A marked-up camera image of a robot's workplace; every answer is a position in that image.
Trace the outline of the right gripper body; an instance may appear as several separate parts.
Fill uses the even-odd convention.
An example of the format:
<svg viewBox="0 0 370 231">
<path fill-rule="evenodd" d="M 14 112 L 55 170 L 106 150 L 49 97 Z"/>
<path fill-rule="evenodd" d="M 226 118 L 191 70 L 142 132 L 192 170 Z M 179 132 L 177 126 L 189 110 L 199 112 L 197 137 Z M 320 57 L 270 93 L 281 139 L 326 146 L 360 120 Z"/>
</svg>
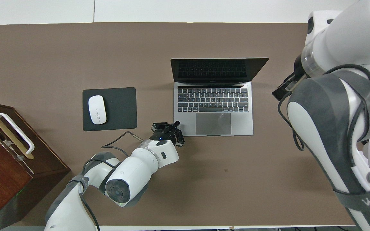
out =
<svg viewBox="0 0 370 231">
<path fill-rule="evenodd" d="M 303 77 L 307 79 L 307 73 L 305 72 L 303 65 L 302 65 L 302 55 L 299 55 L 294 61 L 294 77 L 293 82 L 298 83 L 300 79 Z"/>
</svg>

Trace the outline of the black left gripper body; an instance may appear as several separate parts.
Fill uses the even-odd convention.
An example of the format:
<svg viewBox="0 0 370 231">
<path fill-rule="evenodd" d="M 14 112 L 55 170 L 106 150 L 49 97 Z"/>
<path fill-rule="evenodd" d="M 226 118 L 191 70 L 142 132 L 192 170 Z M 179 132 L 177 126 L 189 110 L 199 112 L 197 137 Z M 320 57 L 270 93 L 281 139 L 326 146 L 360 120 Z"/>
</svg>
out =
<svg viewBox="0 0 370 231">
<path fill-rule="evenodd" d="M 172 143 L 176 143 L 176 136 L 173 130 L 158 129 L 154 130 L 152 136 L 149 138 L 154 141 L 168 141 L 171 140 Z"/>
</svg>

